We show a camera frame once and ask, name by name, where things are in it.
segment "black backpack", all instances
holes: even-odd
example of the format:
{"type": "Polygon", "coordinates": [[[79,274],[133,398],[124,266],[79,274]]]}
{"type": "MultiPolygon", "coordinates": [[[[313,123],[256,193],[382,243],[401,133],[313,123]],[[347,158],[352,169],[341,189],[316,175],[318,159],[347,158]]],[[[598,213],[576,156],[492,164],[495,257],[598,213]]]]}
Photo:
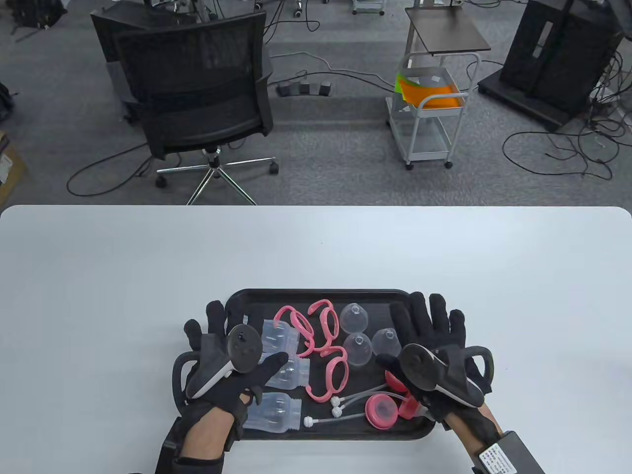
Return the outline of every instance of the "black backpack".
{"type": "Polygon", "coordinates": [[[13,99],[11,98],[11,94],[9,94],[9,89],[0,82],[0,122],[11,114],[13,105],[13,99]]]}
{"type": "Polygon", "coordinates": [[[61,0],[6,0],[19,27],[51,27],[67,13],[61,0]]]}

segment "white table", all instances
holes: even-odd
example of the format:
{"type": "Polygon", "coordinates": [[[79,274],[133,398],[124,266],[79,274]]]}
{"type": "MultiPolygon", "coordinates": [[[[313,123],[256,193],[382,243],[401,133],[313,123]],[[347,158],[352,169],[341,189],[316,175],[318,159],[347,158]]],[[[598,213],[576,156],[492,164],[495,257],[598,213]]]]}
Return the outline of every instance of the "white table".
{"type": "MultiPolygon", "coordinates": [[[[468,342],[494,353],[488,404],[547,474],[628,471],[630,282],[632,219],[617,208],[13,207],[0,217],[0,470],[152,474],[184,322],[269,287],[441,292],[468,342]]],[[[436,428],[409,442],[240,442],[224,472],[332,465],[470,462],[436,428]]]]}

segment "chair caster wheel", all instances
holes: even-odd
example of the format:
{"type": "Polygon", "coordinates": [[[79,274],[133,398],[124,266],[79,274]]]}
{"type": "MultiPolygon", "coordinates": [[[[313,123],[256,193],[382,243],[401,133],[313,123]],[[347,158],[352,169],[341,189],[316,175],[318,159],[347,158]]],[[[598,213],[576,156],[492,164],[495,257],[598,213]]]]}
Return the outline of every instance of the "chair caster wheel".
{"type": "Polygon", "coordinates": [[[160,189],[164,189],[167,187],[167,178],[165,178],[163,175],[159,174],[158,176],[156,176],[156,182],[155,182],[156,188],[160,188],[160,189]]]}

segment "gray carpet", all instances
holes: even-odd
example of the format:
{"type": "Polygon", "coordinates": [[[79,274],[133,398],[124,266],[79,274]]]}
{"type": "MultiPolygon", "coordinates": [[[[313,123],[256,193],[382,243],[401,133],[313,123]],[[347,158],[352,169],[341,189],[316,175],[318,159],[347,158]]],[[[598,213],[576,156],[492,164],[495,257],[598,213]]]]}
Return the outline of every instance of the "gray carpet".
{"type": "MultiPolygon", "coordinates": [[[[372,71],[394,80],[403,53],[408,24],[403,8],[410,0],[388,0],[385,16],[351,15],[350,0],[322,4],[312,0],[309,19],[321,21],[310,33],[305,24],[280,24],[270,43],[272,54],[309,51],[327,58],[333,67],[372,71]]],[[[69,13],[49,30],[22,41],[28,30],[11,35],[6,10],[0,10],[0,81],[19,92],[15,114],[0,124],[16,142],[29,175],[15,190],[13,204],[183,204],[199,174],[172,176],[169,186],[154,186],[155,175],[135,178],[120,190],[95,198],[66,192],[68,177],[100,157],[144,141],[140,128],[121,118],[112,92],[89,12],[102,1],[72,0],[69,13]]],[[[252,0],[222,0],[227,15],[252,9],[252,0]]],[[[269,6],[269,16],[276,6],[269,6]]],[[[492,51],[483,56],[503,61],[520,21],[523,6],[509,1],[495,9],[466,5],[492,51]]],[[[291,8],[283,18],[291,19],[291,8]]],[[[622,45],[632,58],[629,44],[622,45]]],[[[626,61],[629,69],[631,61],[626,61]]],[[[324,65],[306,56],[273,59],[272,79],[293,76],[324,65]]],[[[465,84],[464,62],[452,65],[465,84]]],[[[497,66],[484,64],[482,74],[497,66]]],[[[317,81],[321,76],[311,76],[317,81]]],[[[225,159],[275,155],[281,172],[269,176],[265,167],[235,169],[234,179],[259,204],[274,205],[616,205],[632,210],[631,149],[622,149],[612,163],[610,182],[578,176],[536,176],[519,169],[502,155],[503,140],[515,131],[541,130],[534,122],[473,94],[470,113],[454,156],[454,167],[439,163],[404,169],[389,129],[385,126],[387,94],[349,78],[331,76],[329,98],[280,99],[271,92],[274,131],[250,137],[239,150],[226,150],[225,159]]],[[[608,157],[611,145],[586,139],[594,156],[608,157]]],[[[520,137],[509,146],[520,163],[539,171],[579,171],[580,158],[555,162],[543,157],[553,148],[543,136],[520,137]]],[[[93,169],[74,183],[80,192],[108,188],[128,176],[146,156],[138,150],[93,169]]],[[[185,164],[198,164],[197,153],[184,155],[185,164]]],[[[175,158],[167,160],[174,164],[175,158]]],[[[221,180],[213,181],[200,204],[242,204],[221,180]]]]}

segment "plastic bottle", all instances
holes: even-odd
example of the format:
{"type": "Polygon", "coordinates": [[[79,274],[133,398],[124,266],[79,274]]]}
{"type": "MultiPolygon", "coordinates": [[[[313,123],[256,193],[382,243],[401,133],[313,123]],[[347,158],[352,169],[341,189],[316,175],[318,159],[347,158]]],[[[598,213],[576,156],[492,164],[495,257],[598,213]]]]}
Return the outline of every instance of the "plastic bottle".
{"type": "Polygon", "coordinates": [[[261,342],[265,354],[287,352],[296,354],[298,349],[298,331],[285,321],[264,320],[261,342]]]}
{"type": "MultiPolygon", "coordinates": [[[[262,363],[271,354],[261,354],[262,363]]],[[[296,354],[289,356],[288,363],[274,374],[266,383],[267,387],[274,387],[281,390],[292,390],[296,387],[305,387],[310,383],[310,360],[301,359],[296,354]]]]}
{"type": "Polygon", "coordinates": [[[264,393],[261,405],[248,407],[248,419],[243,425],[250,430],[268,433],[285,433],[301,427],[301,400],[290,398],[286,393],[264,393]]]}

